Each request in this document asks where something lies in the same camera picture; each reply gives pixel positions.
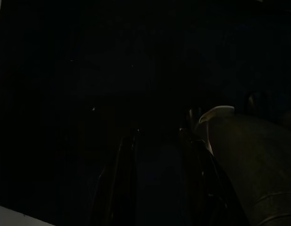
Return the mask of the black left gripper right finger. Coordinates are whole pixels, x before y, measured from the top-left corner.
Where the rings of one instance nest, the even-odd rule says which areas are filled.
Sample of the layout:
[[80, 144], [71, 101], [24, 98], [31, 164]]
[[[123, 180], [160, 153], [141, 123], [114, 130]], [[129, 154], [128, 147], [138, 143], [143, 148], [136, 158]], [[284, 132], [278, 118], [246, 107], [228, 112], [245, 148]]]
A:
[[193, 226], [249, 226], [236, 193], [205, 141], [201, 109], [190, 109], [179, 130]]

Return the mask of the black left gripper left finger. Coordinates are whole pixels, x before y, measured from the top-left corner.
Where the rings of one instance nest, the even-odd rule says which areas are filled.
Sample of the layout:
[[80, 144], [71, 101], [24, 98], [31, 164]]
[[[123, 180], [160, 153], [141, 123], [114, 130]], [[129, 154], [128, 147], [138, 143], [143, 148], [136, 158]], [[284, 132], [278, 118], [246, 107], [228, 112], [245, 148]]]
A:
[[123, 136], [97, 180], [89, 226], [136, 226], [140, 130]]

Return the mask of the grey robot leg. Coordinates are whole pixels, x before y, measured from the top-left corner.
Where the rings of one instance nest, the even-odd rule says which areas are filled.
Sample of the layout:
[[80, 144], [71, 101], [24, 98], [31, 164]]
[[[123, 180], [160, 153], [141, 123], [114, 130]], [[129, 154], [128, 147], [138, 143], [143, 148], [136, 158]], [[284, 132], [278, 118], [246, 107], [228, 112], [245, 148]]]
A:
[[291, 226], [291, 131], [222, 105], [195, 127], [251, 226]]

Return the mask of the black floor mat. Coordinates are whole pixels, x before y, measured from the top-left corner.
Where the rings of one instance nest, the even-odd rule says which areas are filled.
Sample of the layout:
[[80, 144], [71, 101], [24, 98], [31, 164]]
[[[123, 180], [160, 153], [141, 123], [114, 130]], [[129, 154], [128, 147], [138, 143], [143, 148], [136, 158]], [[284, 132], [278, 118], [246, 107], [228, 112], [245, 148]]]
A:
[[0, 226], [89, 226], [134, 129], [136, 226], [193, 226], [179, 130], [222, 105], [291, 131], [291, 0], [0, 0]]

